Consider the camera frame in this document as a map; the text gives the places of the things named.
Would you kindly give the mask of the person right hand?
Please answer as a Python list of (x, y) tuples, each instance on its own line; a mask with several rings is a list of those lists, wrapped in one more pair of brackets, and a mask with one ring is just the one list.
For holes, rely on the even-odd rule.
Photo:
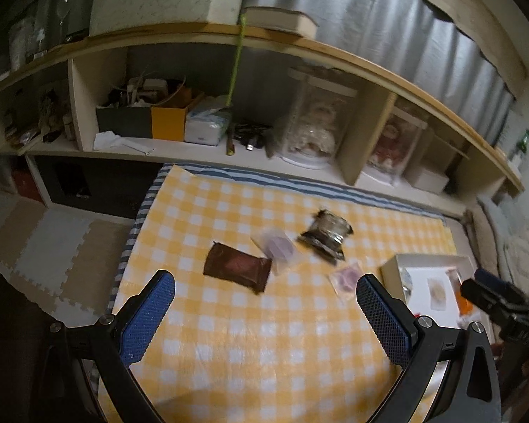
[(510, 342), (498, 342), (491, 345), (495, 358), (502, 405), (529, 379), (529, 346)]

